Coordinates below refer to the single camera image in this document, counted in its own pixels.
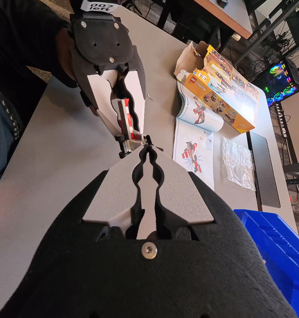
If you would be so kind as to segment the person's left hand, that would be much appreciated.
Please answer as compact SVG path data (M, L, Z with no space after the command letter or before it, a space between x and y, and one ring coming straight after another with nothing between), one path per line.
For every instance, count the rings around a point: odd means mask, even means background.
M69 36L66 28L61 28L58 31L55 40L58 60L62 69L68 77L76 81L71 56L71 50L75 47L74 40Z

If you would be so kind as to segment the open instruction booklet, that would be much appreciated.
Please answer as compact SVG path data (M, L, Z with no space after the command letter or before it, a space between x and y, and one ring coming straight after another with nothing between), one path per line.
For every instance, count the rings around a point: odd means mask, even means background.
M175 119L172 158L214 190L213 133L224 121L180 81L177 89L182 105Z

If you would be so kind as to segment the blue plastic bin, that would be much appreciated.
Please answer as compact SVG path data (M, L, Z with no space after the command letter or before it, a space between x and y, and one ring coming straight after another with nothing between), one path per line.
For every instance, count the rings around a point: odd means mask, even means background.
M299 317L299 236L277 214L235 209L273 281Z

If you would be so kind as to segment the wood-edged table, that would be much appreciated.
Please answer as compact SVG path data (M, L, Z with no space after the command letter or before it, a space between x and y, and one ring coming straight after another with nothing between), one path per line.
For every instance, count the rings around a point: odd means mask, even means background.
M234 33L248 39L252 28L245 1L228 1L225 8L217 1L209 0L167 0L164 3L157 27L163 29L168 15L176 15L176 26L172 36L187 43L189 40L199 43L220 44L221 53Z

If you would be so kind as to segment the clear plastic bag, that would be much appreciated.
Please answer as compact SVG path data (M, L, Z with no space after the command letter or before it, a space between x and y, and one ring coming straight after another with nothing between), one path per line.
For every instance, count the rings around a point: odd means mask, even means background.
M254 169L249 149L223 137L222 159L229 181L255 191Z

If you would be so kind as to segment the yellow toy box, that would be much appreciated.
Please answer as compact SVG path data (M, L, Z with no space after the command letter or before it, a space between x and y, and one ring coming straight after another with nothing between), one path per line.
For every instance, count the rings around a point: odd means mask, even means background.
M191 41L174 71L178 82L240 134L256 127L260 90L210 44Z

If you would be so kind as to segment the person's left forearm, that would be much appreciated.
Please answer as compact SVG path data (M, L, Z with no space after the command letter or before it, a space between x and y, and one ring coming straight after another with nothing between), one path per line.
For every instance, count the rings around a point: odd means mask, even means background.
M5 73L19 83L45 82L28 67L50 72L70 88L77 83L60 64L57 34L69 23L41 1L0 1L0 77Z

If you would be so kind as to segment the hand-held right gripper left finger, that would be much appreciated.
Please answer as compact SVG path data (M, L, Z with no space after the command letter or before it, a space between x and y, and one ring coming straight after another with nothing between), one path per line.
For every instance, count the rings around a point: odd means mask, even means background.
M119 227L123 233L133 224L132 208L139 193L138 181L133 181L137 165L143 168L142 158L147 146L140 146L112 166L104 177L83 221Z

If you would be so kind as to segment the computer tower with coloured fans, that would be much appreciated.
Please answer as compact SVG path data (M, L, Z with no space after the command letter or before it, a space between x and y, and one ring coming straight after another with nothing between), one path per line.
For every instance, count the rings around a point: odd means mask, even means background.
M252 84L264 91L271 107L299 92L299 71L294 62L285 58L263 71Z

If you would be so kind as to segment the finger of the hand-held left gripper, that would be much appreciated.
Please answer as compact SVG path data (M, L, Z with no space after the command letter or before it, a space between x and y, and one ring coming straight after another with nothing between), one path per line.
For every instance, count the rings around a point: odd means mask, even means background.
M129 94L129 112L134 130L144 132L145 97L137 71L129 71L124 77L124 87Z
M95 99L94 107L112 136L121 133L118 114L111 102L112 88L116 84L118 71L105 71L102 75L87 75Z

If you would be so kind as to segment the grey desk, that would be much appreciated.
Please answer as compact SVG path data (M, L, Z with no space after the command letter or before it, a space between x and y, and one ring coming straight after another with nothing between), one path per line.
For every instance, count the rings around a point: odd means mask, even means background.
M181 100L174 70L186 44L136 14L114 12L129 29L146 74L144 132L172 157ZM51 78L0 180L0 310L23 279L64 207L119 161L120 147L80 89Z

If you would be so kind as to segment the black metal rack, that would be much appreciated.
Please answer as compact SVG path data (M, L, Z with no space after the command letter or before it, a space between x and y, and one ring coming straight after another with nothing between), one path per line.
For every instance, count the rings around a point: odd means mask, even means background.
M299 0L246 1L255 29L234 66L290 58L299 65Z

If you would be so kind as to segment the black jacket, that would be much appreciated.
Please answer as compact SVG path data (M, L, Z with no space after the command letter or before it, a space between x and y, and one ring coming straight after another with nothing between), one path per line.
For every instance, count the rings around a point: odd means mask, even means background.
M0 91L13 105L23 128L28 125L47 83L26 65L0 64Z

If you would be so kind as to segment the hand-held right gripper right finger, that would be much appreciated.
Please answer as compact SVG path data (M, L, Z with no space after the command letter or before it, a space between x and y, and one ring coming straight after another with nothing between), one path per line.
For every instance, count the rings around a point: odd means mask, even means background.
M180 228L212 223L214 217L190 174L154 145L148 147L155 191L156 232L172 239Z

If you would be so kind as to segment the red white brick plane model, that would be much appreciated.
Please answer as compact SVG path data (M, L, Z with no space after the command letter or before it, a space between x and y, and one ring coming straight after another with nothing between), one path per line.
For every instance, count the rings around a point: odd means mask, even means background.
M119 126L121 133L115 134L114 138L120 145L120 159L128 156L140 146L148 144L147 137L133 128L132 117L128 107L129 99L118 99Z

